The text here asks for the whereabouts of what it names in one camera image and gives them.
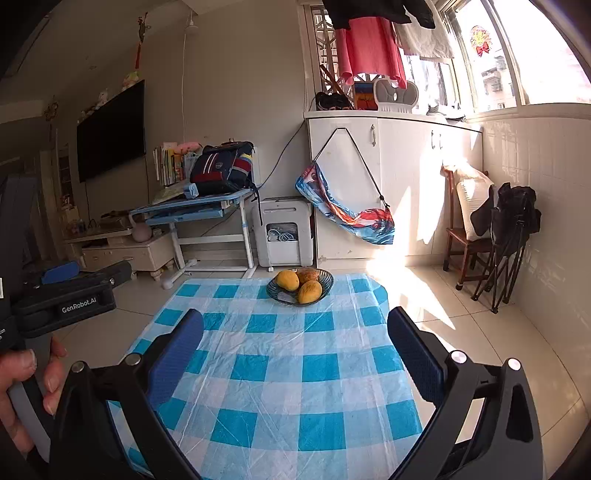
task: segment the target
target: pink stuffed toy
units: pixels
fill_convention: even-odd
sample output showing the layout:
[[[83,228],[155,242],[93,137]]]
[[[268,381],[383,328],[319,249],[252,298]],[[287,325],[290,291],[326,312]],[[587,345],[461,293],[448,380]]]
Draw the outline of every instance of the pink stuffed toy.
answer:
[[[198,142],[186,142],[176,147],[174,153],[177,155],[185,155],[189,152],[196,152],[199,149],[201,149],[201,145]]]

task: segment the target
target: white cabinet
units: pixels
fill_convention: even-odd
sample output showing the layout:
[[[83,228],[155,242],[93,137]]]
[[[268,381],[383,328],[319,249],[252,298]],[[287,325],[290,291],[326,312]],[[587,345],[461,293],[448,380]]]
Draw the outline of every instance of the white cabinet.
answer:
[[[356,114],[310,118],[312,158],[336,128],[348,129],[390,204],[396,227],[394,244],[369,244],[316,212],[318,265],[331,260],[383,258],[387,261],[443,253],[449,199],[441,167],[465,158],[472,166],[482,169],[482,135],[468,127],[436,123],[429,117]],[[335,133],[318,164],[331,193],[343,205],[356,213],[383,208],[346,131]]]
[[[379,127],[377,118],[322,118],[309,122],[312,158],[322,150],[337,128],[346,128],[374,180],[381,188]],[[380,208],[379,194],[363,161],[344,129],[338,130],[318,158],[330,192],[341,204],[356,213],[368,208]],[[342,258],[370,258],[375,247],[344,231],[323,215],[316,215],[318,261]]]
[[[126,237],[120,244],[83,248],[84,270],[95,272],[109,265],[127,260],[133,271],[157,271],[174,258],[174,248],[169,233],[153,237],[142,244]]]

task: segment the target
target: finger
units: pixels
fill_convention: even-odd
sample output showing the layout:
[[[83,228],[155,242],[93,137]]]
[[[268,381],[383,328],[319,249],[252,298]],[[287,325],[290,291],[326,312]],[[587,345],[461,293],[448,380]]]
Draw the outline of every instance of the finger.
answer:
[[[57,337],[51,337],[51,354],[59,358],[63,358],[68,355],[68,350],[64,347]]]
[[[60,385],[60,387],[57,390],[55,390],[55,392],[48,393],[43,398],[43,407],[49,415],[55,415],[57,412],[57,406],[60,403],[62,388],[63,385]]]
[[[0,355],[0,392],[15,382],[24,382],[35,373],[37,358],[33,350],[8,352]]]
[[[47,364],[47,368],[43,373],[43,384],[49,393],[55,392],[55,390],[64,383],[66,379],[66,373],[64,366],[58,357],[52,355],[50,362]]]
[[[33,442],[32,438],[29,437],[29,434],[25,430],[25,427],[19,420],[17,420],[12,441],[17,446],[18,451],[22,453],[30,452],[31,450],[33,450],[33,447],[35,446],[35,443]]]
[[[0,393],[0,421],[20,452],[26,453],[33,448],[33,441],[17,419],[12,403],[6,393]]]

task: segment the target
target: blue gripper pad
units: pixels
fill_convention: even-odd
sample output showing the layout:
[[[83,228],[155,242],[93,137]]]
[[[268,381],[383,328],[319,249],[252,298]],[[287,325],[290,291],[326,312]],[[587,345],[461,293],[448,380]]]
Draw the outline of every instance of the blue gripper pad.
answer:
[[[423,400],[441,405],[446,395],[447,350],[429,332],[421,332],[402,307],[388,315],[388,336]]]
[[[70,280],[80,273],[80,266],[76,262],[68,262],[59,267],[47,270],[41,277],[43,285]]]
[[[190,309],[170,333],[167,346],[148,374],[146,397],[154,410],[173,396],[203,338],[203,330],[203,316],[197,310]]]

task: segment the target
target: children's desk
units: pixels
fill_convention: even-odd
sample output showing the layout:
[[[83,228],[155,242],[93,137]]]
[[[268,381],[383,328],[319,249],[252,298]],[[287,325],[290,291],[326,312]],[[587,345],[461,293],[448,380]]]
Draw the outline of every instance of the children's desk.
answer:
[[[242,278],[251,278],[256,270],[256,265],[252,259],[251,242],[248,236],[248,220],[244,208],[244,200],[252,194],[251,189],[243,189],[234,193],[224,195],[208,195],[197,197],[193,200],[171,200],[169,202],[159,203],[157,205],[148,205],[137,208],[129,213],[129,216],[142,213],[146,218],[147,225],[168,225],[170,227],[173,239],[175,257],[178,264],[178,272],[172,277],[166,278],[162,282],[165,290],[172,288],[174,281],[185,272],[203,272],[203,271],[224,271],[240,272],[243,271]],[[236,235],[212,235],[179,238],[177,235],[176,224],[179,222],[192,222],[194,220],[203,220],[207,218],[223,218],[226,211],[239,205],[240,216],[242,218],[242,233]],[[247,267],[201,267],[197,259],[192,258],[185,262],[181,245],[214,244],[222,242],[244,242],[246,249]]]

